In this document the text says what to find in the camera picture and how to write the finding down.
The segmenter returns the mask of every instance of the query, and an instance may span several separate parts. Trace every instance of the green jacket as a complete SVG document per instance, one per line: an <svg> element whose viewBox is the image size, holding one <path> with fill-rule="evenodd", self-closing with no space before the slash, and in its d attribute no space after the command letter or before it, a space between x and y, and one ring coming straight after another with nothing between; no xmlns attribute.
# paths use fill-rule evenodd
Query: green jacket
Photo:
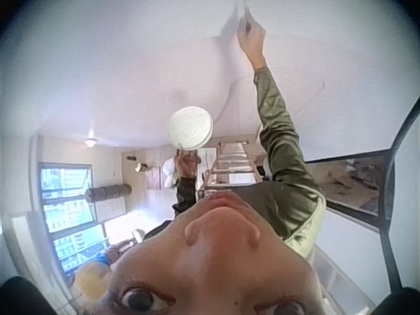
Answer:
<svg viewBox="0 0 420 315"><path fill-rule="evenodd" d="M263 126L261 144L273 175L271 181L233 191L264 217L288 246L307 257L320 230L326 201L306 168L299 136L267 67L255 72L254 84ZM179 180L177 198L176 213L196 203L194 179Z"/></svg>

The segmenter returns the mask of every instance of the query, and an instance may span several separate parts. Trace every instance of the white ceiling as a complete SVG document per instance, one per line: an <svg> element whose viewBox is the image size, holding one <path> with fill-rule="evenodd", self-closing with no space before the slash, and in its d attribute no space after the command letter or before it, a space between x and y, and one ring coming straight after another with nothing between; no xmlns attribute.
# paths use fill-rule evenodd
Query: white ceiling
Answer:
<svg viewBox="0 0 420 315"><path fill-rule="evenodd" d="M392 1L248 3L305 154L389 146L419 94L419 34L402 11ZM93 130L99 144L141 148L167 143L169 116L200 106L214 135L256 133L242 13L235 0L47 1L4 41L2 116L43 135L81 142Z"/></svg>

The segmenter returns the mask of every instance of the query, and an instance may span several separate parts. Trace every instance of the white bucket lid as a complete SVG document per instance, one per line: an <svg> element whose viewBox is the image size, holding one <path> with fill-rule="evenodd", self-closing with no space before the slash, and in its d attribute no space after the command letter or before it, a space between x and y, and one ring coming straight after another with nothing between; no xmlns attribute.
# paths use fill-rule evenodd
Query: white bucket lid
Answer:
<svg viewBox="0 0 420 315"><path fill-rule="evenodd" d="M210 140L213 120L200 107L190 106L180 109L169 118L169 142L178 149L197 150Z"/></svg>

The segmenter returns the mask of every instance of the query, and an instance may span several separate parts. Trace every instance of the window frame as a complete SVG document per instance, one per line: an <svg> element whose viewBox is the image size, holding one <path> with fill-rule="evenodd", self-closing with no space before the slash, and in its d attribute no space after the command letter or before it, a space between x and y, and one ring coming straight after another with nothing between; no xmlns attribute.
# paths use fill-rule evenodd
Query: window frame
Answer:
<svg viewBox="0 0 420 315"><path fill-rule="evenodd" d="M378 150L378 151L371 151L371 152L363 152L359 154L350 154L347 156L337 156L337 157L328 157L325 159L314 159L310 161L306 161L305 163L315 164L315 163L327 163L327 162L333 162L333 161L342 161L346 159L363 159L363 158L373 158L381 156L385 163L388 161L389 158L389 149L387 150ZM395 179L395 165L392 166L392 177ZM388 188L392 192L391 198L392 198L392 204L394 203L394 194L395 194L395 180L393 179L393 182L391 183L391 187ZM352 221L361 224L365 227L370 227L370 229L376 233L379 233L379 216L378 214L364 211L363 209L357 209L351 205L347 205L344 203L341 203L339 201L331 200L327 197L325 197L327 201L327 208L330 208L334 210L336 214L342 215L343 217L347 219L352 219ZM392 213L390 214L390 217L387 218L387 228L390 227L390 222L392 220Z"/></svg>
<svg viewBox="0 0 420 315"><path fill-rule="evenodd" d="M93 216L94 219L92 221L86 222L86 223L82 223L76 226L72 226L70 228L65 228L63 230L59 230L59 231L55 231L55 232L49 232L49 227L47 224L47 217L45 215L45 211L44 211L44 205L48 204L45 203L45 199L43 198L43 190L42 190L42 170L43 169L88 169L90 171L90 176L91 176L91 180L90 180L90 188L93 188L93 170L92 170L92 165L90 164L73 164L73 163L50 163L50 162L39 162L38 163L38 170L37 170L37 176L38 176L38 180L37 180L37 185L38 185L38 198L39 198L39 206L40 206L40 210L42 212L42 216L43 216L43 222L45 225L45 229L47 232L47 238L49 240L49 244L51 246L52 252L53 252L53 257L54 260L57 264L57 267L61 273L61 276L63 277L63 279L65 280L65 282L68 282L69 279L71 279L72 277L68 277L66 274L68 274L69 272L74 272L77 267L71 268L67 271L64 271L63 267L62 267L62 263L60 258L58 257L58 253L55 249L55 245L54 245L54 241L55 240L59 240L60 238L64 238L66 236L70 236L72 234L78 233L78 232L82 232L88 228L92 228L94 226L100 226L102 229L102 232L104 234L104 239L102 240L102 242L106 242L106 246L109 246L109 242L108 242L108 236L106 235L106 231L105 231L105 227L104 227L104 223L103 222L99 222L98 221L98 215L96 212L96 203L93 203ZM84 200L85 196L84 195L78 195L78 196L72 196L72 197L67 197L67 198L56 198L55 200L59 200L62 199L62 202L66 202L66 201L72 201L72 200Z"/></svg>

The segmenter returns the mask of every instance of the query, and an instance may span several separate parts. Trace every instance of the lamp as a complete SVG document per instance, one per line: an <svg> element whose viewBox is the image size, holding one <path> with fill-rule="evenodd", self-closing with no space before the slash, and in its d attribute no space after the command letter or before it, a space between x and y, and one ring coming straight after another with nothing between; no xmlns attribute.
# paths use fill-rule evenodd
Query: lamp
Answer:
<svg viewBox="0 0 420 315"><path fill-rule="evenodd" d="M93 148L97 142L98 141L95 138L88 138L85 140L85 144L90 148Z"/></svg>

